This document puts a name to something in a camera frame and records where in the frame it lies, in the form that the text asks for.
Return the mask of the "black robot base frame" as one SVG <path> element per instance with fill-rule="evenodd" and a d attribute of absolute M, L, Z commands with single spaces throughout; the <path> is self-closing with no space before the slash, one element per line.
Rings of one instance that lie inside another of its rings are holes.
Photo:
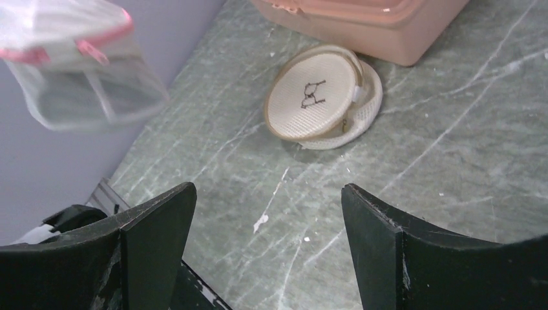
<path fill-rule="evenodd" d="M 182 260 L 169 309 L 232 310 L 232 307 Z"/>

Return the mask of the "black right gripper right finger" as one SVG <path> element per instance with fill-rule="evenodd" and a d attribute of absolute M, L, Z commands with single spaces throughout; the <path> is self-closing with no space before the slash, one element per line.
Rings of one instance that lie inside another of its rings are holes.
<path fill-rule="evenodd" d="M 364 309 L 546 309 L 547 236 L 495 243 L 395 208 L 355 184 L 341 191 Z"/>

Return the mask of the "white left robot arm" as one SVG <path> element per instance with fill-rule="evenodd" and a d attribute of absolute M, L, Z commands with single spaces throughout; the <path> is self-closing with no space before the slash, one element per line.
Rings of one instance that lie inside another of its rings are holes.
<path fill-rule="evenodd" d="M 106 213 L 95 207 L 71 205 L 45 218 L 41 225 L 28 231 L 11 245 L 45 243 L 54 236 L 90 225 L 106 217 Z"/>

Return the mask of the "clear round lidded container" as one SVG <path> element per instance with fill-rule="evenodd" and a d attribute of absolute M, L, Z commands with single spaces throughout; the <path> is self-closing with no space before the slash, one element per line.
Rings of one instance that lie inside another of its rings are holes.
<path fill-rule="evenodd" d="M 132 17 L 110 1 L 2 1 L 1 59 L 49 130 L 135 125 L 169 104 Z"/>

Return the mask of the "white mesh laundry bag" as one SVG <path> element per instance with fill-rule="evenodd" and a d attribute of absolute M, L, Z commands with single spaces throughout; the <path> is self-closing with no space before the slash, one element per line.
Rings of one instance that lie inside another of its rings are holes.
<path fill-rule="evenodd" d="M 282 140 L 330 150 L 364 134 L 382 100 L 381 79 L 368 63 L 347 48 L 322 44 L 280 69 L 264 102 L 264 119 Z"/>

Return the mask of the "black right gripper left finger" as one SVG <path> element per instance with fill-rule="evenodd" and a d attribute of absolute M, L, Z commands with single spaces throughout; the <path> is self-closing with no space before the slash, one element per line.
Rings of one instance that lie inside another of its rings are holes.
<path fill-rule="evenodd" d="M 168 309 L 197 201 L 185 182 L 39 244 L 1 248 L 2 309 Z"/>

